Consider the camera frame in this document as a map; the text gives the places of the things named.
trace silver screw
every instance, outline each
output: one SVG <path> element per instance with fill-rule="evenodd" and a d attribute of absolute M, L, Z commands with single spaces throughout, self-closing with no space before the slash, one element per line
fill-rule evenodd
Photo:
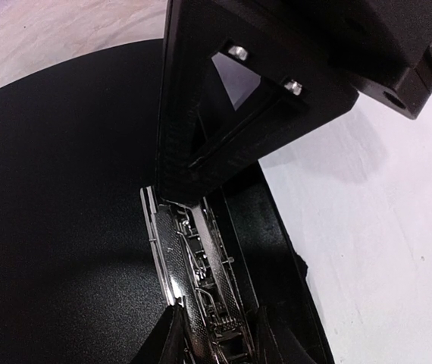
<path fill-rule="evenodd" d="M 240 61 L 246 61 L 248 58 L 248 51 L 239 45 L 231 46 L 231 48 L 228 49 L 228 53 Z"/>
<path fill-rule="evenodd" d="M 295 96 L 298 96 L 302 93 L 302 85 L 295 80 L 290 80 L 289 82 L 285 83 L 283 87 L 288 89 Z"/>

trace white background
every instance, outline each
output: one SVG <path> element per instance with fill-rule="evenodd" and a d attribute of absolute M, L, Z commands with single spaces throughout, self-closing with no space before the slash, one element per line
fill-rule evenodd
<path fill-rule="evenodd" d="M 0 0 L 0 86 L 162 37 L 164 17 L 159 0 Z M 432 97 L 409 121 L 361 96 L 261 165 L 336 362 L 431 364 Z"/>

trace screw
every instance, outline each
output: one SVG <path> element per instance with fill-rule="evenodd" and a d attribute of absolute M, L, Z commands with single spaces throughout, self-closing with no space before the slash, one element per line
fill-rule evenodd
<path fill-rule="evenodd" d="M 298 96 L 302 93 L 302 85 L 295 80 L 290 80 L 289 82 L 285 83 L 283 87 L 288 89 L 295 96 Z"/>
<path fill-rule="evenodd" d="M 240 61 L 246 61 L 248 58 L 248 51 L 239 45 L 231 46 L 231 48 L 228 49 L 228 53 Z"/>

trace black metal bracket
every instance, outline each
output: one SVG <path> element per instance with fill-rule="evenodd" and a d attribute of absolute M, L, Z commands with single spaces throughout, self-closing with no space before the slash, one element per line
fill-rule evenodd
<path fill-rule="evenodd" d="M 208 79 L 219 52 L 261 76 L 237 110 L 228 98 L 211 96 L 226 94 Z M 432 1 L 171 1 L 158 192 L 197 202 L 259 158 L 346 113 L 356 89 L 416 118 L 432 92 Z"/>

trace silver metal part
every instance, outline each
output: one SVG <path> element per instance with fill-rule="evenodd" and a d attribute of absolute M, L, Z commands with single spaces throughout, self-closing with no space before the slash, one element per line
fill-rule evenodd
<path fill-rule="evenodd" d="M 290 80 L 289 82 L 285 83 L 283 87 L 288 89 L 295 96 L 298 96 L 302 93 L 302 85 L 295 80 Z"/>
<path fill-rule="evenodd" d="M 253 344 L 236 279 L 206 201 L 187 208 L 158 203 L 142 189 L 149 241 L 167 303 L 187 312 L 186 362 L 251 363 Z"/>
<path fill-rule="evenodd" d="M 239 59 L 240 61 L 246 61 L 249 55 L 248 51 L 239 45 L 232 45 L 228 49 L 228 54 L 232 55 L 236 59 Z"/>

